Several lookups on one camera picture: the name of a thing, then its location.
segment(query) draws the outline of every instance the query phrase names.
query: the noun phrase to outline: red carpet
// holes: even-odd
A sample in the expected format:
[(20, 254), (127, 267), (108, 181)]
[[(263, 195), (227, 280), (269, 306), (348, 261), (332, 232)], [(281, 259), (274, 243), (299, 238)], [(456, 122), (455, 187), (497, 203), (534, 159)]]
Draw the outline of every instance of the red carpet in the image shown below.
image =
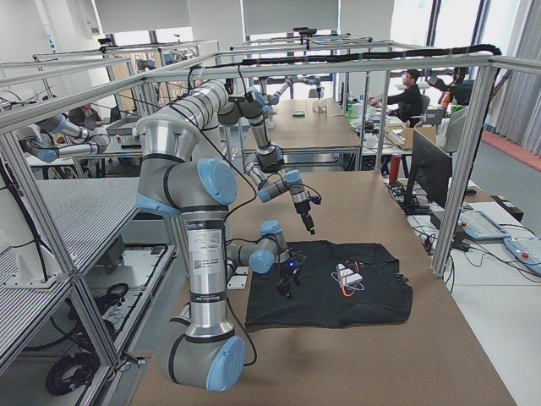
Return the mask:
[(494, 147), (498, 151), (515, 158), (524, 165), (536, 169), (541, 172), (541, 157), (535, 156), (532, 152), (525, 150), (517, 144), (513, 144), (507, 138), (501, 135), (492, 134), (488, 131), (483, 131), (482, 141)]

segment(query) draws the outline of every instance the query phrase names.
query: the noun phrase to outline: computer monitor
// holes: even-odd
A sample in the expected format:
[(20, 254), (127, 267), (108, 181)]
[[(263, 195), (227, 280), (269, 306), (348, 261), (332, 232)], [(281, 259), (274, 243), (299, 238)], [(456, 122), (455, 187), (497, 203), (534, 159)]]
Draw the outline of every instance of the computer monitor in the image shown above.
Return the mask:
[(404, 196), (406, 214), (419, 212), (413, 198), (413, 186), (416, 182), (426, 192), (428, 201), (435, 201), (445, 207), (451, 173), (451, 157), (421, 133), (413, 131), (412, 165)]

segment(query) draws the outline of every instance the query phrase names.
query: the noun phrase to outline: person in background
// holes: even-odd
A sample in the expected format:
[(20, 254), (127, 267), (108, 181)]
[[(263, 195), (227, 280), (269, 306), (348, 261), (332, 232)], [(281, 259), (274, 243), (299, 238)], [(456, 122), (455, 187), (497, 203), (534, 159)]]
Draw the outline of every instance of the person in background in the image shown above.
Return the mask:
[(84, 104), (81, 107), (74, 108), (68, 113), (68, 119), (73, 124), (93, 130), (96, 127), (101, 127), (100, 114), (92, 108), (90, 103)]
[[(402, 76), (402, 83), (406, 86), (406, 89), (399, 95), (388, 96), (387, 104), (397, 104), (396, 110), (391, 110), (389, 115), (397, 116), (404, 123), (409, 121), (409, 126), (413, 127), (419, 122), (419, 118), (413, 118), (420, 116), (423, 113), (423, 99), (421, 98), (421, 92), (417, 86), (417, 79), (420, 73), (416, 69), (408, 69)], [(381, 103), (381, 98), (369, 99), (369, 105), (375, 106)]]

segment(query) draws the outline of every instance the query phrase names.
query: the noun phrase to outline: gray roller blind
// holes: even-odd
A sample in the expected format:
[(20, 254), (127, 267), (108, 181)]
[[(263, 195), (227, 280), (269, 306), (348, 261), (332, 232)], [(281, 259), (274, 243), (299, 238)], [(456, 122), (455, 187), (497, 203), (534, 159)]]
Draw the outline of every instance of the gray roller blind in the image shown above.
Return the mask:
[(96, 0), (105, 33), (189, 27), (188, 0)]
[(246, 34), (338, 28), (338, 0), (243, 0)]

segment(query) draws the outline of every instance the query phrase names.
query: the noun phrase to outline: wooden table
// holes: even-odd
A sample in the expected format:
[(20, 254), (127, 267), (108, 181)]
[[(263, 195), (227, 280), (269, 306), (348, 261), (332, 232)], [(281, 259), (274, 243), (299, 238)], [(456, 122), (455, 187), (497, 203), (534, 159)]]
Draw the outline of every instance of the wooden table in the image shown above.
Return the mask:
[[(312, 109), (314, 100), (281, 101), (277, 113), (271, 116), (274, 123), (274, 129), (269, 130), (272, 142), (280, 146), (286, 156), (353, 154), (358, 167), (361, 153), (359, 138), (342, 115), (340, 107), (334, 100), (326, 99), (327, 114), (317, 113)], [(294, 118), (292, 112), (298, 110), (304, 111), (305, 117)], [(246, 156), (257, 149), (251, 130), (241, 148), (244, 165)]]
[[(305, 173), (303, 182), (323, 195), (322, 205), (311, 211), (315, 236), (304, 230), (289, 195), (266, 204), (253, 202), (232, 215), (234, 236), (257, 238), (258, 225), (274, 218), (289, 241), (381, 243), (400, 260), (401, 272), (413, 287), (407, 322), (254, 332), (258, 361), (244, 369), (238, 384), (227, 393), (172, 384), (152, 359), (132, 404), (515, 404), (444, 283), (433, 276), (429, 258), (381, 176), (373, 172)], [(249, 190), (246, 184), (239, 183), (239, 187), (238, 202), (242, 202)], [(186, 303), (187, 293), (185, 288), (177, 310)], [(248, 291), (232, 292), (231, 298), (243, 319)]]

